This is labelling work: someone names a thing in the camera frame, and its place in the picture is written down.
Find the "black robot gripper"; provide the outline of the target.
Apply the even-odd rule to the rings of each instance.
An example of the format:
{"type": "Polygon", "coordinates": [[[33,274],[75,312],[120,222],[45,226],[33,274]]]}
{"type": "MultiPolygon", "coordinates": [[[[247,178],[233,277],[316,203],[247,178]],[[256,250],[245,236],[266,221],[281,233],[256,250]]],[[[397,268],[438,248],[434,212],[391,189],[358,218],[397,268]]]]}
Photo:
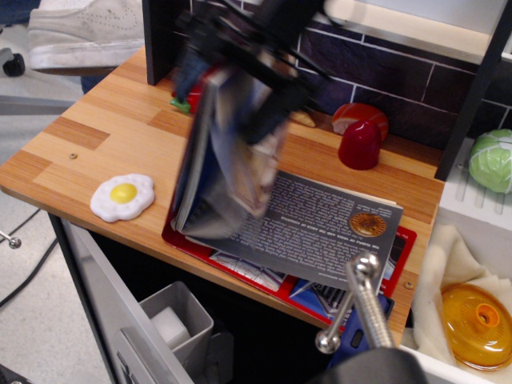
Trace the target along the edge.
{"type": "Polygon", "coordinates": [[[323,7],[259,7],[246,12],[239,7],[199,7],[184,12],[178,28],[186,34],[178,72],[174,76],[174,99],[183,104],[209,68],[221,62],[236,65],[271,88],[249,92],[244,101],[242,140],[254,145],[271,134],[289,115],[313,108],[318,87],[303,78],[279,74],[263,62],[269,54],[290,66],[289,55],[306,64],[325,80],[330,75],[298,52],[296,43],[314,17],[326,17],[323,7]]]}

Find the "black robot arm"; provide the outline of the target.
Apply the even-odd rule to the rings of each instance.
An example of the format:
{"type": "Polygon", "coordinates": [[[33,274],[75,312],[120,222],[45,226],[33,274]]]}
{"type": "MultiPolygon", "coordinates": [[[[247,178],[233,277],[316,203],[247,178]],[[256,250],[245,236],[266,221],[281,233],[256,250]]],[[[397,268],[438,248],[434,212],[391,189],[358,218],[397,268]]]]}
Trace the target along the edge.
{"type": "Polygon", "coordinates": [[[322,1],[263,1],[253,14],[231,1],[202,2],[195,12],[178,20],[189,37],[174,78],[174,102],[185,103],[200,77],[214,65],[235,66],[271,89],[240,129],[247,143],[261,141],[290,113],[303,108],[315,90],[300,76],[278,73],[262,56],[281,61],[288,54],[328,79],[327,72],[293,47],[313,17],[323,11],[322,1]]]}

